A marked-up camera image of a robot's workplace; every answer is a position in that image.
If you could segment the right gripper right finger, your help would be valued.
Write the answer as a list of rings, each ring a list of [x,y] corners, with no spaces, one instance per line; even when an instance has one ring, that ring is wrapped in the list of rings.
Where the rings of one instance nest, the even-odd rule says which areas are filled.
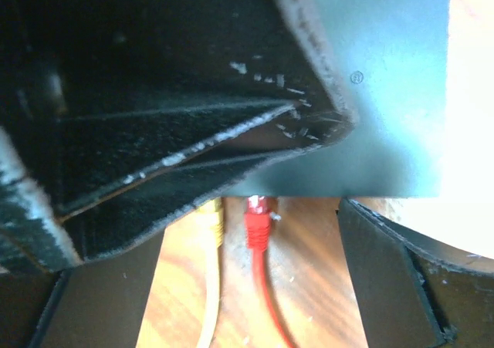
[[[491,347],[493,260],[349,198],[337,219],[370,347]]]

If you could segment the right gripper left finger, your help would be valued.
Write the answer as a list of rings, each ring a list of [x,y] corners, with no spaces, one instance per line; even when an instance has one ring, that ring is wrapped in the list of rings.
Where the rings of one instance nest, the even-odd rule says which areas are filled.
[[[61,272],[28,346],[135,347],[163,238]]]

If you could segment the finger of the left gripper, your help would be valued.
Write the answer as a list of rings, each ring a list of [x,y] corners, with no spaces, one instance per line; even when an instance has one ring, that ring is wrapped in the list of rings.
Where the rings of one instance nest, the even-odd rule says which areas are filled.
[[[1,0],[1,270],[120,255],[356,122],[315,0]]]

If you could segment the black network switch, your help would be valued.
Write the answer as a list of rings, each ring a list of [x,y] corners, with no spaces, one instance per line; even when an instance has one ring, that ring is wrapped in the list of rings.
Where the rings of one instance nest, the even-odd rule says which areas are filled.
[[[315,0],[356,129],[250,174],[247,196],[432,197],[442,179],[449,0]]]

